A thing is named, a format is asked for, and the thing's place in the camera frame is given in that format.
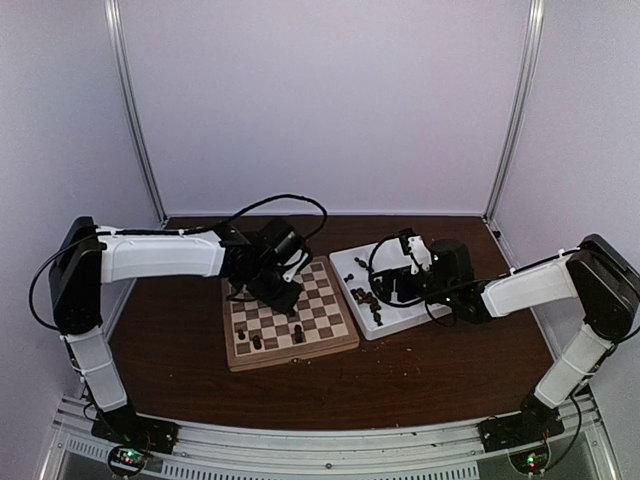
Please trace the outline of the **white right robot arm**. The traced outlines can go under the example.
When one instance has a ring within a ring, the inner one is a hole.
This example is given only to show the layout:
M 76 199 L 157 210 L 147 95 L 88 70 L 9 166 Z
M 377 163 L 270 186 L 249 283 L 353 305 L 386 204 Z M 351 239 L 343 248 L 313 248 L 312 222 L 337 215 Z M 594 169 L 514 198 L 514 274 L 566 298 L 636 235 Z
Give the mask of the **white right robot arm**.
M 443 305 L 472 324 L 524 310 L 568 314 L 577 331 L 523 400 L 512 423 L 519 440 L 535 440 L 550 426 L 552 412 L 639 332 L 639 273 L 599 234 L 494 279 L 476 278 L 469 249 L 460 241 L 425 245 L 411 229 L 392 240 L 406 265 L 384 269 L 369 260 L 366 266 L 373 294 L 389 306 Z

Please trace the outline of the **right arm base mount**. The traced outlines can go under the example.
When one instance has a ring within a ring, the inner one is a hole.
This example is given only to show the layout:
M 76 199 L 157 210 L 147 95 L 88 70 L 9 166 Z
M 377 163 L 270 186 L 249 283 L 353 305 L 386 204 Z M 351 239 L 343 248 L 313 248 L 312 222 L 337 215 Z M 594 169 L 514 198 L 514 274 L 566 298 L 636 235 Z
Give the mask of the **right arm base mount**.
M 484 451 L 491 453 L 541 442 L 565 432 L 559 409 L 550 408 L 534 394 L 528 394 L 517 413 L 489 417 L 478 424 Z

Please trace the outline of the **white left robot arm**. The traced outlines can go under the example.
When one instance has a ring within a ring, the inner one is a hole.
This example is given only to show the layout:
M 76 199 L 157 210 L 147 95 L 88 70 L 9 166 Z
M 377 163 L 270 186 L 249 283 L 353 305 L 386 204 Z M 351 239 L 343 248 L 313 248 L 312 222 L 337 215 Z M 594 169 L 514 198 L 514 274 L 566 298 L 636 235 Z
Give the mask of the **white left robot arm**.
M 123 444 L 144 433 L 104 332 L 102 294 L 112 284 L 144 279 L 221 278 L 272 310 L 288 314 L 302 287 L 295 276 L 311 261 L 306 239 L 283 219 L 243 233 L 222 223 L 174 230 L 119 229 L 79 217 L 51 264 L 54 325 L 97 407 L 106 429 Z

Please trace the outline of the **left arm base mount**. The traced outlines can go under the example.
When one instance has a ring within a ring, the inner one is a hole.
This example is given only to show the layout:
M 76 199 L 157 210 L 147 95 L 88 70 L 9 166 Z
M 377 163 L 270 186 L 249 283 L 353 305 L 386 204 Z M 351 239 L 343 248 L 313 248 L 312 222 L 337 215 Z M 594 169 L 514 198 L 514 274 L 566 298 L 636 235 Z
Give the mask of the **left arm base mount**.
M 177 441 L 179 425 L 139 415 L 132 402 L 115 410 L 96 408 L 91 434 L 112 443 L 145 452 L 171 454 Z

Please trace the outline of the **dark chess king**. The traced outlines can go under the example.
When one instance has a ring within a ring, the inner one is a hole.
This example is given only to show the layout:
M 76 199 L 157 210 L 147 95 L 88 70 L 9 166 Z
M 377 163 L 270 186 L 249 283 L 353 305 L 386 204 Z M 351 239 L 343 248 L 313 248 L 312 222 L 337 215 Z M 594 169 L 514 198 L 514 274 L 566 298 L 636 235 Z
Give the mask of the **dark chess king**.
M 293 341 L 295 344 L 301 344 L 305 342 L 304 332 L 302 326 L 299 324 L 294 326 Z

